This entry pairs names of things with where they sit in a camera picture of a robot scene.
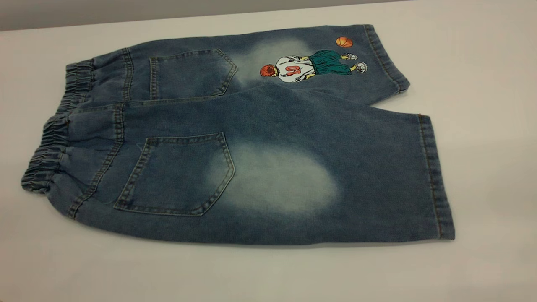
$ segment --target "basketball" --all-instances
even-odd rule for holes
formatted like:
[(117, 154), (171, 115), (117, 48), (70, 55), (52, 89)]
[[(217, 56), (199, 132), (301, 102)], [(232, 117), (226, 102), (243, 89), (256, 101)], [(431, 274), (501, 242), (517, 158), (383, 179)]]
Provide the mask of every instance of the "basketball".
[(351, 41), (351, 39), (349, 39), (347, 37), (339, 37), (336, 40), (336, 44), (339, 47), (351, 47), (352, 46), (352, 41)]

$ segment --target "jeans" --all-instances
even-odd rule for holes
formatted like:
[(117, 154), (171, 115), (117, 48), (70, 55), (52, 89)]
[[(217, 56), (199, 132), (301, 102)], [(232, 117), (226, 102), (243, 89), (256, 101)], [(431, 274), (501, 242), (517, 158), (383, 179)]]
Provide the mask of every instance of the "jeans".
[(67, 66), (22, 186), (157, 240), (454, 239), (430, 118), (368, 106), (408, 86), (371, 25), (146, 42)]

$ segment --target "white surface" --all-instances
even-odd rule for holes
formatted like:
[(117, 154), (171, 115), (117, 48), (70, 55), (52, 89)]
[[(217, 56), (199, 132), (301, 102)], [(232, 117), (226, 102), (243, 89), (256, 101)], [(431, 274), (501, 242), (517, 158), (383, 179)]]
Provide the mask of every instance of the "white surface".
[[(537, 2), (412, 1), (0, 33), (0, 300), (537, 301)], [(457, 238), (301, 248), (162, 243), (70, 221), (19, 180), (64, 66), (153, 39), (374, 24), (429, 114)]]
[(225, 15), (401, 0), (2, 0), (0, 30)]

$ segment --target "white jersey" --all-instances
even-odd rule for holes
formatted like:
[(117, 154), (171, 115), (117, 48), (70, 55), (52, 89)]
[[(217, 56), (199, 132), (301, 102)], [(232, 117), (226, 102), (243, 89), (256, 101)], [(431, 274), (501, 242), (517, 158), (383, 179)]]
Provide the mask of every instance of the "white jersey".
[(315, 74), (311, 60), (300, 60), (296, 55), (280, 58), (276, 63), (276, 68), (280, 80), (287, 83), (300, 82), (306, 79), (307, 75)]

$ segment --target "embroidered patch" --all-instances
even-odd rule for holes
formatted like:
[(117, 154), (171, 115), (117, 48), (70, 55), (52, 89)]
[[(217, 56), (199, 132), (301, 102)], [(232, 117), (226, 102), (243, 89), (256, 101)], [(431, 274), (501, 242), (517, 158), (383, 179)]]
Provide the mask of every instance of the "embroidered patch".
[[(336, 44), (344, 48), (353, 46), (352, 40), (347, 37), (337, 38)], [(363, 74), (367, 71), (367, 64), (364, 62), (358, 62), (352, 66), (340, 62), (340, 60), (357, 59), (358, 56), (352, 53), (339, 54), (333, 50), (324, 49), (310, 56), (281, 57), (275, 65), (263, 66), (259, 73), (265, 77), (278, 77), (286, 83), (301, 82), (322, 74), (352, 75), (353, 71)]]

